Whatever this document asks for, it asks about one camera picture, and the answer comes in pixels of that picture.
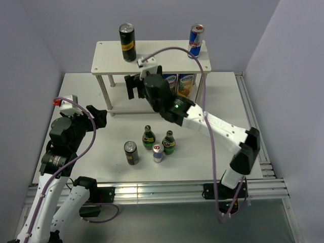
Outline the small red-tab silver can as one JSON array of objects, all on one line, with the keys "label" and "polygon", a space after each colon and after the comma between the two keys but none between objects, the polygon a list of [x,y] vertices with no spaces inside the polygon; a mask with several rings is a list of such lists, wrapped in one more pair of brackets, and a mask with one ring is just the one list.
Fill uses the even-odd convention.
[{"label": "small red-tab silver can", "polygon": [[153,152],[153,161],[156,163],[160,163],[164,157],[164,146],[161,143],[155,143],[152,146]]}]

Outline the blue silver energy drink can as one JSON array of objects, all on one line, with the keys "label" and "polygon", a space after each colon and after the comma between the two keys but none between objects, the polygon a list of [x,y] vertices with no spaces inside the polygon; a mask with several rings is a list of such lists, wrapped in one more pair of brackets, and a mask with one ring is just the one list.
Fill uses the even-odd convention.
[{"label": "blue silver energy drink can", "polygon": [[200,54],[205,28],[201,24],[193,24],[190,30],[188,51],[195,57]]}]

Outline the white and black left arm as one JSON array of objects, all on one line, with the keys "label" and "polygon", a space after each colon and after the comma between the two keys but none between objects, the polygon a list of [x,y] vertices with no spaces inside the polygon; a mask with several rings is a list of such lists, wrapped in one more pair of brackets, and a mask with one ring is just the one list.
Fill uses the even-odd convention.
[{"label": "white and black left arm", "polygon": [[86,202],[99,198],[96,179],[78,177],[61,207],[58,201],[79,156],[76,154],[87,132],[106,127],[107,111],[92,105],[60,105],[61,117],[54,120],[50,140],[42,157],[39,182],[28,218],[14,242],[62,242],[68,224]]}]

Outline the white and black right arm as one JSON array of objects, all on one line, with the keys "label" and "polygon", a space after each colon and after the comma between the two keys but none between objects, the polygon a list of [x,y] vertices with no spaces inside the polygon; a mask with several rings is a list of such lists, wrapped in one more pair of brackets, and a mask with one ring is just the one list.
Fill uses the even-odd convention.
[{"label": "white and black right arm", "polygon": [[196,130],[211,141],[217,140],[233,153],[229,168],[224,172],[220,194],[231,197],[243,176],[251,173],[260,151],[260,132],[251,127],[244,129],[232,125],[205,111],[190,99],[173,94],[169,83],[163,78],[162,67],[143,69],[140,74],[125,76],[128,98],[146,99],[154,112],[170,123]]}]

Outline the dark olive beverage can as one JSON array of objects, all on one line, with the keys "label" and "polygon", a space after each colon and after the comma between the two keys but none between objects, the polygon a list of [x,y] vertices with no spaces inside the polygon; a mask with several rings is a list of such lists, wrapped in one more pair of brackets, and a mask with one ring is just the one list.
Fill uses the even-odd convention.
[{"label": "dark olive beverage can", "polygon": [[127,62],[136,60],[136,42],[135,42],[135,29],[131,23],[123,23],[119,27],[119,37],[121,43],[121,50],[123,58]]}]

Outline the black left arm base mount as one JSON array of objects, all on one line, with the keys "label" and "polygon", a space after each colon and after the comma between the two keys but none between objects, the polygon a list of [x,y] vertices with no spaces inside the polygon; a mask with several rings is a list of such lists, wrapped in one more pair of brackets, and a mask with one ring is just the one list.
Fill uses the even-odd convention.
[{"label": "black left arm base mount", "polygon": [[[86,203],[113,203],[115,195],[115,187],[98,187],[94,196],[91,196]],[[84,218],[98,217],[102,211],[100,206],[82,206],[79,215]]]}]

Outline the black and gold can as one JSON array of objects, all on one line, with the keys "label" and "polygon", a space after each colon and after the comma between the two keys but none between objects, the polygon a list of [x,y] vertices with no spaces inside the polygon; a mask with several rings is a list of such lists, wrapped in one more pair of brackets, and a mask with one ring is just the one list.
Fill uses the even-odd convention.
[{"label": "black and gold can", "polygon": [[127,158],[127,162],[130,165],[136,165],[139,161],[137,145],[134,141],[127,141],[124,144],[124,152]]}]

